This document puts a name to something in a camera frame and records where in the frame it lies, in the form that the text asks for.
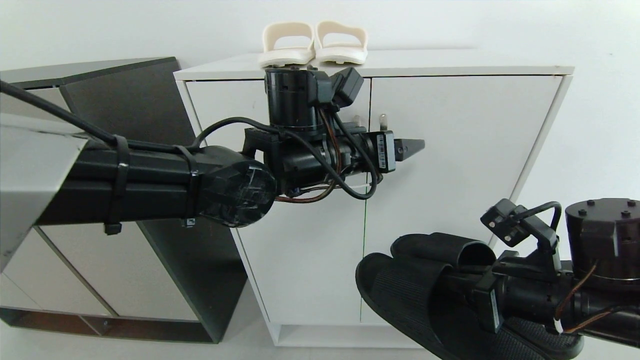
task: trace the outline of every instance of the cabinet door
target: cabinet door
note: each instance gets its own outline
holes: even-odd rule
[[[511,196],[560,84],[559,76],[376,78],[371,128],[386,115],[425,149],[385,176],[367,201],[365,254],[410,233],[489,241],[480,216]],[[380,323],[363,305],[362,321]]]
[[[340,111],[343,121],[359,116],[368,122],[370,84],[365,80],[356,102]],[[268,123],[263,81],[191,82],[187,87],[202,128],[231,116]],[[243,128],[224,127],[207,143],[239,151]],[[348,183],[364,184],[365,176],[352,176]],[[239,250],[248,259],[244,265],[270,322],[360,323],[354,271],[362,258],[364,206],[336,190],[313,204],[277,202],[262,220],[238,230]]]
[[[110,315],[35,230],[24,239],[4,274],[43,310]]]
[[[118,315],[197,320],[135,222],[123,223],[113,236],[102,224],[42,231]]]

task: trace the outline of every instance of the barcode label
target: barcode label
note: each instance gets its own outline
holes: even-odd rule
[[[385,135],[378,135],[378,166],[387,168],[387,156],[385,155]]]

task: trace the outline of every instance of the black cable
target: black cable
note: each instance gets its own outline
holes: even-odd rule
[[[5,81],[0,81],[0,92],[5,93],[11,97],[14,97],[18,100],[24,101],[30,105],[35,106],[38,109],[46,111],[51,115],[58,117],[61,120],[72,124],[73,126],[78,127],[80,130],[88,133],[89,135],[95,137],[98,140],[102,140],[103,142],[115,146],[116,138],[114,134],[109,133],[108,131],[101,129],[100,127],[91,124],[78,117],[76,114],[67,111],[58,105],[55,105],[51,101],[47,101],[37,95],[34,95],[24,89],[21,89],[15,85],[11,85]],[[157,152],[170,152],[174,154],[180,154],[175,146],[165,145],[161,143],[152,143],[152,142],[141,142],[136,140],[129,140],[129,148],[144,150],[144,151],[157,151]],[[189,151],[197,150],[197,148],[188,147]]]
[[[94,137],[96,137],[99,140],[102,140],[103,142],[109,144],[109,145],[116,145],[116,138],[114,134],[111,134],[103,129],[101,129],[98,126],[95,126],[83,119],[81,119],[80,117],[78,117],[76,114],[73,114],[61,107],[59,107],[58,105],[53,104],[50,101],[47,101],[37,95],[34,95],[24,89],[21,89],[17,86],[11,85],[5,81],[0,81],[0,91],[2,93],[5,93],[11,97],[14,97],[18,100],[24,101],[30,105],[33,105],[41,110],[46,111],[47,113],[50,113],[51,115],[54,115],[55,117],[60,118],[61,120],[64,120],[70,124],[72,124],[73,126],[78,127],[79,129],[85,131],[86,133],[88,133],[89,135],[92,135]],[[344,127],[344,124],[342,123],[342,121],[340,120],[340,118],[338,117],[338,115],[336,113],[333,114],[334,119],[336,121],[336,123],[338,124],[338,126],[340,127],[340,130],[342,130],[342,132],[344,133],[344,135],[347,137],[347,139],[349,139],[349,141],[356,147],[356,150],[360,151],[360,154],[363,156],[365,162],[367,163],[367,166],[369,167],[369,170],[371,171],[372,176],[376,176],[377,179],[377,175],[376,175],[376,168],[373,166],[373,162],[371,161],[371,159],[369,159],[368,155],[366,154],[366,152],[362,149],[362,147],[355,141],[355,139],[353,138],[353,136],[346,130],[346,128]],[[366,194],[361,194],[358,193],[356,191],[354,191],[353,189],[351,189],[349,187],[349,185],[347,185],[344,180],[342,180],[342,178],[340,177],[340,175],[331,167],[331,165],[329,165],[326,160],[322,157],[322,155],[320,155],[318,153],[318,151],[310,144],[308,143],[306,140],[304,140],[302,137],[300,137],[300,135],[289,131],[289,130],[285,130],[285,129],[277,129],[275,127],[271,127],[265,124],[261,124],[260,122],[257,122],[255,120],[252,119],[248,119],[248,118],[244,118],[244,117],[231,117],[225,120],[221,120],[209,127],[207,127],[204,131],[202,131],[195,139],[195,141],[193,142],[192,145],[186,147],[187,150],[189,150],[190,152],[193,151],[197,151],[200,148],[200,144],[202,143],[202,141],[204,140],[204,138],[206,138],[207,136],[209,136],[211,133],[213,133],[215,130],[229,125],[229,124],[235,124],[235,123],[245,123],[245,124],[249,124],[253,127],[256,127],[257,129],[263,130],[263,131],[267,131],[268,133],[275,133],[275,134],[283,134],[285,136],[291,137],[293,139],[295,139],[297,142],[299,142],[300,144],[302,144],[302,146],[304,146],[305,148],[307,148],[307,150],[309,150],[311,152],[311,154],[313,155],[313,157],[320,162],[320,165],[322,165],[322,167],[327,171],[327,173],[329,173],[329,175],[333,178],[333,180],[345,191],[347,192],[350,196],[359,199],[359,200],[366,200],[371,198],[371,196],[373,195],[373,193],[376,191],[376,186],[378,185],[378,181],[372,181],[371,182],[371,189],[366,193]],[[150,142],[141,142],[141,141],[135,141],[135,140],[131,140],[129,141],[129,148],[130,149],[137,149],[137,150],[143,150],[143,151],[156,151],[156,152],[169,152],[169,153],[174,153],[174,154],[180,154],[180,151],[178,150],[178,148],[176,148],[173,145],[165,145],[165,144],[160,144],[160,143],[150,143]]]
[[[373,165],[373,161],[371,161],[371,159],[369,158],[369,155],[364,151],[362,146],[360,146],[360,144],[353,138],[353,135],[351,135],[351,133],[344,126],[344,123],[342,123],[342,120],[340,119],[340,116],[338,116],[337,112],[333,113],[333,119],[335,120],[335,123],[338,124],[338,127],[340,128],[340,130],[342,130],[342,134],[344,134],[344,136],[347,137],[347,139],[356,148],[356,150],[360,153],[360,155],[362,155],[365,163],[367,164],[367,167],[369,168],[369,172],[371,173],[371,176],[375,178],[375,179],[372,179],[371,189],[369,189],[369,191],[366,194],[357,193],[361,196],[361,197],[358,197],[357,199],[361,199],[361,200],[369,199],[373,196],[373,193],[376,192],[378,183],[381,181],[380,176],[378,175],[378,171],[376,170],[376,167]],[[351,194],[351,192],[354,192],[353,189],[343,188],[343,190],[348,192],[351,196],[353,196]]]
[[[322,167],[327,171],[327,173],[331,176],[331,178],[340,186],[340,188],[342,188],[350,196],[358,200],[367,200],[368,198],[371,197],[371,195],[373,195],[373,191],[370,191],[366,194],[362,194],[350,188],[349,185],[347,185],[347,183],[345,183],[344,180],[340,177],[340,175],[338,175],[338,173],[333,169],[333,167],[326,162],[324,156],[322,156],[313,145],[311,145],[308,141],[303,139],[300,135],[296,134],[293,131],[271,127],[271,126],[262,124],[260,122],[257,122],[255,120],[248,119],[246,117],[230,117],[228,119],[221,120],[215,124],[210,125],[196,137],[196,140],[193,142],[191,146],[192,147],[200,146],[200,143],[202,143],[202,140],[204,140],[204,138],[209,136],[215,130],[218,130],[223,126],[227,126],[230,124],[237,124],[237,123],[248,124],[255,127],[256,129],[266,131],[267,133],[279,134],[279,135],[287,136],[289,138],[293,138],[294,140],[302,144],[302,146],[304,146],[307,150],[309,150],[309,152],[311,152],[311,155],[313,155],[313,157],[320,163],[320,165],[322,165]],[[353,139],[353,137],[348,132],[345,131],[346,129],[344,129],[344,125],[342,124],[342,122],[339,119],[336,119],[336,123],[338,123],[338,126],[340,127],[342,132],[347,134],[347,138],[349,138],[350,141],[355,143],[355,139]],[[371,167],[373,167],[373,163],[371,162],[369,157],[366,156],[366,153],[362,150],[362,148],[359,145],[357,145],[356,149],[358,149],[358,151],[361,151],[362,154],[364,154],[365,161],[368,162],[368,165],[371,164]],[[377,185],[376,181],[373,181],[371,183],[371,189],[375,190],[376,185]]]
[[[71,113],[67,110],[64,110],[58,105],[55,105],[53,102],[46,101],[45,99],[37,95],[33,95],[32,93],[24,89],[21,89],[15,85],[11,85],[7,82],[0,81],[0,91],[18,100],[31,104],[37,107],[38,109],[44,110],[47,113],[50,113],[51,115],[58,117],[68,122],[69,124],[72,124],[73,126],[79,127],[86,133],[91,134],[92,136],[98,138],[99,140],[102,140],[103,142],[106,142],[106,143],[116,142],[116,138],[113,134],[108,133],[107,131],[89,122],[86,122],[83,119],[80,119],[76,114]]]
[[[554,209],[554,217],[551,220],[551,228],[556,231],[558,225],[560,224],[560,216],[562,216],[562,205],[558,201],[550,201],[546,204],[542,204],[540,206],[536,206],[535,208],[529,209],[527,211],[523,211],[511,217],[514,221],[520,221],[524,218],[532,217],[533,215],[537,215],[543,211]]]

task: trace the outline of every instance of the cabinet top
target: cabinet top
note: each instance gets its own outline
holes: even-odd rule
[[[176,80],[263,79],[258,54],[244,54],[175,72]],[[329,75],[354,66],[365,78],[394,76],[570,75],[572,66],[511,58],[477,49],[369,51],[363,65],[336,65],[312,60]]]

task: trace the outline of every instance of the brown wire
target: brown wire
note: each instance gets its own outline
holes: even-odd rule
[[[570,329],[565,330],[564,332],[567,334],[572,334],[578,330],[584,329],[585,327],[589,326],[589,324],[591,324],[592,322],[595,322],[599,319],[602,319],[605,316],[610,315],[611,313],[613,313],[613,311],[607,311],[606,313],[602,313],[602,314],[598,314],[595,316],[592,316],[590,318],[588,318],[587,320],[584,320],[583,322],[579,323],[578,325],[576,325],[575,327],[572,327]]]
[[[556,320],[560,320],[560,317],[562,316],[562,312],[564,311],[564,307],[566,307],[566,305],[567,305],[567,303],[569,303],[569,300],[571,299],[571,297],[574,296],[575,293],[582,287],[582,285],[591,277],[593,272],[596,270],[597,266],[598,266],[598,260],[596,259],[595,263],[593,263],[593,266],[591,267],[589,272],[582,278],[582,280],[580,280],[573,287],[573,289],[571,289],[571,291],[569,291],[569,294],[567,294],[567,296],[564,298],[564,300],[562,300],[560,305],[558,305],[558,307],[556,308],[556,313],[555,313],[555,319]]]
[[[331,143],[333,144],[333,148],[335,149],[336,172],[339,174],[340,171],[342,170],[342,159],[341,159],[341,155],[340,155],[340,147],[338,145],[338,139],[335,137],[335,133],[333,132],[333,128],[332,128],[331,125],[329,125],[329,120],[326,118],[326,115],[324,114],[324,111],[323,110],[319,110],[319,113],[320,113],[320,117],[322,118],[322,120],[324,122],[324,126],[326,128],[326,131],[327,131],[327,133],[329,133],[329,138],[331,139]],[[307,197],[307,198],[303,198],[303,199],[278,196],[278,197],[276,197],[276,201],[291,202],[291,203],[295,203],[295,204],[309,204],[311,202],[320,201],[320,200],[324,199],[325,197],[329,196],[329,194],[331,194],[333,189],[335,189],[335,181],[331,180],[329,182],[329,185],[326,188],[326,190],[323,191],[318,196]]]

